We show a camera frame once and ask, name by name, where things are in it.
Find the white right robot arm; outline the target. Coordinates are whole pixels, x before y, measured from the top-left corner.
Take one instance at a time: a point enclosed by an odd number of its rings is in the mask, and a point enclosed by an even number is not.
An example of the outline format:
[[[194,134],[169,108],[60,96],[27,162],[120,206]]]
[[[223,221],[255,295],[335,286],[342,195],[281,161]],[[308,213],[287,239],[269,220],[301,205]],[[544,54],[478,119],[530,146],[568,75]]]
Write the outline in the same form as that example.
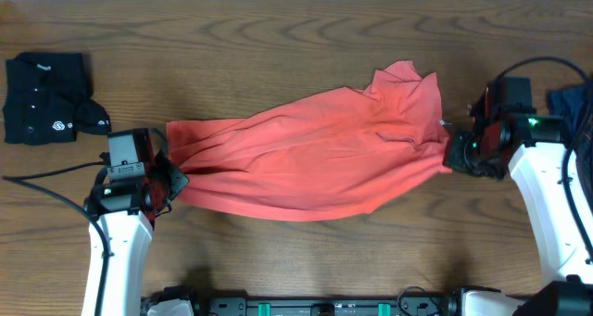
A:
[[[592,312],[592,210],[559,117],[510,114],[448,141],[444,163],[475,177],[509,175],[523,197],[542,287],[521,300],[466,286],[441,303],[444,315],[589,315]]]

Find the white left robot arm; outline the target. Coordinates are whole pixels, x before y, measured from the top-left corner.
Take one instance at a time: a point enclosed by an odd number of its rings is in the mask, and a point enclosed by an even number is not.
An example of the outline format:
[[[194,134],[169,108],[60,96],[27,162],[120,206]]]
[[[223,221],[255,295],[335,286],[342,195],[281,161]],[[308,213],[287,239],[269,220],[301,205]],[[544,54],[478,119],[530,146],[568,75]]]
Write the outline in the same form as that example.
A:
[[[196,315],[195,298],[181,288],[142,298],[147,251],[154,221],[171,211],[171,201],[188,178],[160,152],[146,175],[105,183],[99,172],[85,210],[92,218],[90,266],[83,315]]]

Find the red printed t-shirt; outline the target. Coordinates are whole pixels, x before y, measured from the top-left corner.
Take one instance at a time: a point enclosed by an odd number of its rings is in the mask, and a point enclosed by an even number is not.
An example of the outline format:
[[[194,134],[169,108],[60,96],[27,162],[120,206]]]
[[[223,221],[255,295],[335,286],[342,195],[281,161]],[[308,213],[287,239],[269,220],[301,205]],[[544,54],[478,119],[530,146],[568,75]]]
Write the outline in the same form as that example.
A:
[[[368,214],[445,171],[435,74],[410,61],[245,119],[177,120],[170,159],[192,206],[275,221]]]

